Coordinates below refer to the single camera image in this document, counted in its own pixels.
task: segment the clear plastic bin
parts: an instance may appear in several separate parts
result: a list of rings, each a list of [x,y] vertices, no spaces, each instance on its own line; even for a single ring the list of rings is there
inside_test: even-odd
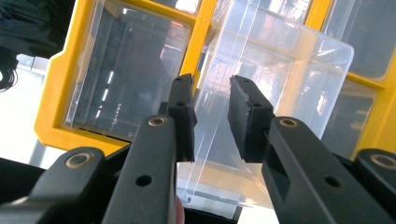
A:
[[[167,101],[190,28],[106,0],[96,6],[90,34],[66,125],[130,141],[140,121]]]
[[[376,92],[351,81],[345,81],[321,141],[335,154],[352,158]]]
[[[259,164],[241,160],[227,121],[230,76],[252,79],[277,116],[304,121],[321,137],[353,48],[261,7],[233,1],[207,54],[195,109],[195,164],[179,165],[183,200],[271,207]]]
[[[322,32],[350,44],[355,58],[350,72],[382,80],[396,48],[396,1],[332,2]]]

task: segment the yellow storage rack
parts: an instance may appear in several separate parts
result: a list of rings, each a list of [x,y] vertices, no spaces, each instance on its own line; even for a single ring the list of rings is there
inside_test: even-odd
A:
[[[211,27],[211,19],[217,1],[202,0],[195,16],[148,0],[122,0],[122,2],[141,7],[173,20],[182,21],[191,27],[190,43],[180,74],[193,74],[194,83],[197,85],[200,77],[197,64]],[[41,105],[36,117],[35,131],[40,142],[50,147],[64,150],[83,146],[98,147],[108,155],[125,146],[127,142],[98,133],[81,129],[72,130],[64,127],[65,113],[69,106],[67,102],[70,102],[71,92],[74,88],[73,78],[76,72],[74,64],[78,62],[78,53],[84,47],[84,43],[80,40],[87,39],[89,36],[92,9],[95,7],[95,3],[96,1],[76,1],[64,50],[53,56],[49,62],[49,71],[45,81]],[[313,0],[305,25],[315,30],[320,30],[330,5],[331,0]],[[367,147],[378,147],[386,151],[395,152],[396,57],[393,57],[391,61],[386,78],[381,81],[372,81],[354,74],[348,74],[346,78],[377,92],[375,104],[355,153],[359,149]]]

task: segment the bolt hole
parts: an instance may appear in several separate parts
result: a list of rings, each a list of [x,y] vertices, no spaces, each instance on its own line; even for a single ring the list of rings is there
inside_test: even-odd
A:
[[[155,118],[155,119],[150,119],[148,121],[148,124],[150,126],[160,126],[163,125],[166,122],[165,118]]]
[[[298,125],[298,123],[292,119],[282,119],[280,124],[289,128],[295,128]]]
[[[88,152],[80,152],[78,154],[74,154],[66,161],[66,166],[72,169],[79,168],[88,164],[93,158],[93,155]]]
[[[177,105],[178,105],[178,106],[185,106],[186,103],[184,103],[184,102],[178,102]]]
[[[324,180],[328,185],[332,187],[341,188],[341,182],[332,176],[327,176],[326,178],[324,178]]]
[[[151,176],[141,175],[136,179],[136,185],[139,187],[145,187],[151,183]]]
[[[371,160],[386,169],[389,170],[396,170],[396,160],[393,159],[392,157],[389,157],[387,155],[381,155],[381,154],[374,154],[371,155]]]

